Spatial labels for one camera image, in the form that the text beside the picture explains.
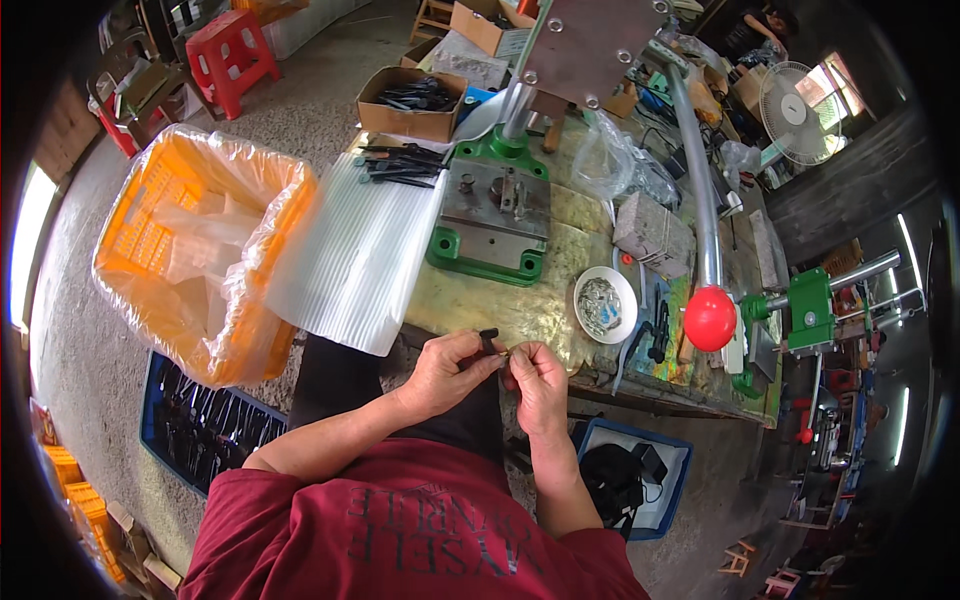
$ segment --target concrete floor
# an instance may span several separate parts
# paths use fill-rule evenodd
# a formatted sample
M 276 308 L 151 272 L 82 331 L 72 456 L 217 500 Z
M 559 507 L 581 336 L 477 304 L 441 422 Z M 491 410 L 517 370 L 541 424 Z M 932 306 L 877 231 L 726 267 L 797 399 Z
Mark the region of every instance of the concrete floor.
M 408 50 L 416 5 L 414 0 L 375 0 L 342 18 L 280 63 L 283 79 L 261 81 L 248 92 L 240 118 L 219 121 L 215 129 L 299 156 L 321 170 L 355 135 L 353 101 L 363 83 Z M 390 18 L 353 23 L 380 16 Z M 205 116 L 191 122 L 214 129 Z M 63 199 L 37 284 L 31 370 L 36 396 L 50 407 L 62 443 L 86 478 L 104 498 L 123 503 L 150 532 L 161 558 L 182 574 L 204 501 L 140 445 L 149 351 L 90 276 L 94 247 L 129 163 L 111 140 L 100 139 Z M 299 357 L 300 348 L 294 348 L 287 372 L 250 388 L 252 394 L 288 408 Z M 571 410 L 603 410 L 608 418 L 694 444 L 671 530 L 662 540 L 628 547 L 638 580 L 654 597 L 752 597 L 775 566 L 799 548 L 803 532 L 776 524 L 786 511 L 789 490 L 740 484 L 755 454 L 756 425 L 658 418 L 580 400 L 571 400 Z M 509 420 L 509 407 L 506 413 Z M 514 483 L 517 499 L 529 503 L 524 482 L 514 477 Z M 716 573 L 723 549 L 746 536 L 761 548 L 747 577 Z

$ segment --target red ball handle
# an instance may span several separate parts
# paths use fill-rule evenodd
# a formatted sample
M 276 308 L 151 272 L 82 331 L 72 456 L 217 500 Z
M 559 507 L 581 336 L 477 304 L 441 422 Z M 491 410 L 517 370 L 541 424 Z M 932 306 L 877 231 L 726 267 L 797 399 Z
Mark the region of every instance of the red ball handle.
M 709 285 L 697 289 L 684 312 L 684 333 L 690 343 L 704 352 L 727 345 L 736 328 L 736 308 L 722 288 Z

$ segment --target white corrugated plastic sheet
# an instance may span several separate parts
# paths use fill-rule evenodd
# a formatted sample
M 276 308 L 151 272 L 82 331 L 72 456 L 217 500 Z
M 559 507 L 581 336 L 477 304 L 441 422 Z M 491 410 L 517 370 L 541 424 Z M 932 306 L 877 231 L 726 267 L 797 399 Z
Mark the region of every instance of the white corrugated plastic sheet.
M 338 344 L 386 356 L 403 323 L 447 171 L 428 189 L 360 183 L 365 167 L 342 154 L 320 184 L 323 205 L 277 265 L 267 306 L 284 321 Z
M 370 4 L 371 0 L 310 0 L 310 6 L 265 25 L 263 37 L 277 60 L 290 55 L 330 23 Z

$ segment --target person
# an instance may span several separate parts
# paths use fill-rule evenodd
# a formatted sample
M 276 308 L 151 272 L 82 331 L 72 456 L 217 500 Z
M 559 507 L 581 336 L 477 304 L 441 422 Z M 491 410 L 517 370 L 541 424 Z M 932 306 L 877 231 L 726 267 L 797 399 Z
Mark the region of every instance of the person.
M 787 37 L 799 32 L 797 17 L 787 9 L 777 9 L 770 14 L 747 9 L 725 36 L 704 42 L 734 65 L 756 66 L 773 56 L 777 61 L 786 60 Z
M 213 480 L 180 598 L 649 600 L 580 476 L 564 366 L 542 342 L 482 348 L 475 330 L 432 339 L 383 394 L 380 359 L 311 336 L 292 429 Z M 536 522 L 503 468 L 501 377 Z

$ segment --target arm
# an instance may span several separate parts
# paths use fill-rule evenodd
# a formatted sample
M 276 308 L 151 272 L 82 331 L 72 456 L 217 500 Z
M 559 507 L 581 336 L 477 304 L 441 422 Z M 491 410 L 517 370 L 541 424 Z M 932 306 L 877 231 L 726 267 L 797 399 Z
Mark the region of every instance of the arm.
M 767 26 L 759 22 L 755 16 L 752 14 L 744 14 L 743 22 L 746 23 L 750 29 L 774 42 L 774 47 L 778 52 L 782 49 L 783 44 L 780 43 L 780 39 L 777 37 L 777 35 L 767 29 Z
M 283 434 L 251 454 L 243 467 L 293 475 L 304 483 L 330 479 L 398 429 L 444 413 L 464 399 L 503 364 L 499 354 L 479 354 L 482 347 L 472 329 L 429 340 L 407 383 L 361 408 Z M 470 365 L 461 372 L 462 361 Z
M 602 529 L 566 434 L 564 366 L 543 342 L 524 342 L 511 352 L 510 377 L 504 385 L 520 390 L 516 418 L 530 436 L 540 527 L 554 539 Z

